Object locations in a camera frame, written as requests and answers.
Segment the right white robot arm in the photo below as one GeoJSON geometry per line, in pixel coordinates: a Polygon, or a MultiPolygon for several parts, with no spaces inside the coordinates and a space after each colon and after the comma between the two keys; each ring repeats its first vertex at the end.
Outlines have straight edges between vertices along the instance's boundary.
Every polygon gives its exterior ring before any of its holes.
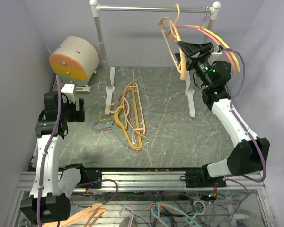
{"type": "Polygon", "coordinates": [[[230,155],[215,163],[202,166],[199,175],[200,184],[210,187],[217,177],[243,176],[262,171],[266,178],[266,161],[270,143],[267,138],[259,137],[248,127],[236,110],[233,100],[225,86],[231,79],[231,65],[222,60],[208,62],[214,48],[213,43],[193,44],[184,41],[177,42],[180,52],[175,56],[186,64],[187,71],[194,71],[202,85],[202,100],[213,112],[228,132],[234,149],[230,155]]]}

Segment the yellow plastic hanger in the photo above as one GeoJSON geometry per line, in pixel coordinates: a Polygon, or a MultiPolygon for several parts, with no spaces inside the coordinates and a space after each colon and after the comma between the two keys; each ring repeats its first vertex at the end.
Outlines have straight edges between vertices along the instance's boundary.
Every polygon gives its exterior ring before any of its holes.
{"type": "MultiPolygon", "coordinates": [[[[218,6],[202,6],[202,8],[205,10],[206,16],[201,20],[201,25],[199,27],[199,30],[204,33],[204,43],[207,41],[208,38],[210,38],[212,41],[214,41],[217,45],[222,46],[224,49],[230,49],[230,47],[226,44],[226,42],[220,38],[216,33],[212,31],[212,27],[214,22],[217,19],[218,12],[220,9],[220,5],[218,6]]],[[[229,60],[229,63],[231,64],[233,73],[239,73],[240,72],[240,64],[239,60],[237,59],[236,55],[231,51],[225,51],[225,55],[227,59],[229,60]]]]}

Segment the pink plastic hanger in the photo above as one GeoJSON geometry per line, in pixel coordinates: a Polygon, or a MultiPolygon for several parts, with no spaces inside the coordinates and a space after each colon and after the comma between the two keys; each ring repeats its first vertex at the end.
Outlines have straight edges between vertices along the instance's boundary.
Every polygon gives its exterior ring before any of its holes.
{"type": "Polygon", "coordinates": [[[211,31],[211,27],[217,18],[220,7],[221,3],[219,1],[215,1],[211,7],[205,8],[207,12],[210,11],[209,23],[207,28],[205,28],[206,18],[204,19],[203,24],[201,26],[188,24],[188,25],[177,26],[177,28],[191,28],[197,30],[205,35],[204,41],[206,41],[206,38],[210,38],[217,45],[221,45],[224,48],[224,52],[229,63],[231,64],[233,73],[236,74],[240,72],[240,64],[237,57],[233,52],[226,51],[226,48],[230,49],[230,47],[226,44],[226,42],[222,38],[220,38],[216,33],[211,31]]]}

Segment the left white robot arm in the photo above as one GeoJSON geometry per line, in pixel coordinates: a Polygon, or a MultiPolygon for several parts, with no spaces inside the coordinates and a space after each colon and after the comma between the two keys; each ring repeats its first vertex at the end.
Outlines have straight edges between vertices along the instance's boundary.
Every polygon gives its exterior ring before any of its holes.
{"type": "Polygon", "coordinates": [[[84,100],[75,101],[75,92],[62,89],[44,95],[45,109],[35,126],[37,164],[29,197],[20,204],[22,213],[37,226],[69,218],[71,195],[75,187],[87,183],[82,163],[66,165],[59,172],[59,160],[68,123],[85,120],[84,100]]]}

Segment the beige plastic hanger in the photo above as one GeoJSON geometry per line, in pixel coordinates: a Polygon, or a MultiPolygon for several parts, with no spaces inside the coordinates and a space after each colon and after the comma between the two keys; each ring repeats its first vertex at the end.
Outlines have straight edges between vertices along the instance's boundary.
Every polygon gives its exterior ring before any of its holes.
{"type": "Polygon", "coordinates": [[[120,104],[116,107],[116,109],[112,109],[112,106],[114,103],[111,103],[108,105],[107,110],[110,114],[113,114],[113,116],[118,119],[119,118],[119,112],[121,111],[124,114],[125,117],[125,125],[129,126],[132,129],[132,132],[138,135],[140,138],[146,139],[146,124],[143,114],[143,107],[140,97],[140,91],[139,91],[139,85],[138,85],[138,79],[132,80],[124,89],[123,94],[121,95],[121,101],[120,104]],[[130,109],[130,103],[128,99],[126,98],[128,92],[131,92],[131,98],[132,98],[132,104],[133,104],[133,110],[130,109]],[[133,123],[130,123],[129,115],[130,112],[133,112],[135,120],[133,123]]]}
{"type": "Polygon", "coordinates": [[[181,37],[180,37],[180,34],[178,32],[178,29],[177,29],[177,22],[179,20],[179,17],[180,17],[180,6],[178,3],[175,4],[175,7],[177,9],[177,18],[173,21],[171,20],[169,17],[163,17],[158,25],[161,27],[161,32],[163,34],[163,37],[164,37],[164,40],[165,40],[165,43],[168,47],[168,50],[169,50],[169,53],[170,53],[170,56],[175,64],[175,67],[177,69],[177,71],[180,73],[180,79],[182,81],[185,81],[186,80],[186,58],[185,58],[185,55],[183,53],[183,51],[179,48],[179,53],[180,53],[180,57],[181,57],[181,62],[178,62],[175,58],[175,55],[172,53],[172,50],[170,48],[170,45],[168,43],[168,40],[167,40],[167,35],[165,33],[165,29],[164,29],[164,25],[165,25],[165,22],[168,21],[169,22],[169,28],[170,28],[170,34],[171,34],[171,37],[175,40],[175,41],[181,41],[181,37]]]}

